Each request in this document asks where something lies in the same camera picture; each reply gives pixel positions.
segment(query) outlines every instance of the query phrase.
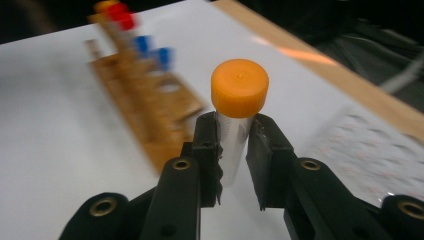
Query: orange test tube cap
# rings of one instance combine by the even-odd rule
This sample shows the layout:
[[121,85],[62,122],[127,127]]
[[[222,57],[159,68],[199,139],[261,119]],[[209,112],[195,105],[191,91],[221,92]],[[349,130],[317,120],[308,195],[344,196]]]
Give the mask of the orange test tube cap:
[[112,5],[119,3],[119,1],[109,0],[109,1],[101,1],[94,4],[94,11],[96,13],[104,13],[106,9]]
[[268,85],[268,74],[259,64],[247,59],[228,60],[212,73],[212,103],[227,117],[251,117],[265,104]]

